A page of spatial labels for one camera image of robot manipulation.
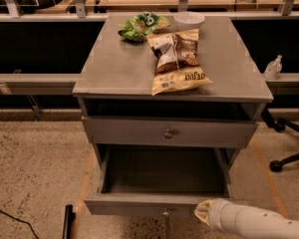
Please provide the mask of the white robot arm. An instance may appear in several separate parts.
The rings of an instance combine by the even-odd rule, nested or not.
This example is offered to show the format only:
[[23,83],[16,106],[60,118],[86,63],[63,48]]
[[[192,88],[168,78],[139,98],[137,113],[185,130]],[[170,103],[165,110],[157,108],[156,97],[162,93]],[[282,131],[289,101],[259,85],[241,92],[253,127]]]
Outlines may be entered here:
[[205,200],[195,207],[194,214],[212,230],[243,239],[299,239],[299,221],[225,199]]

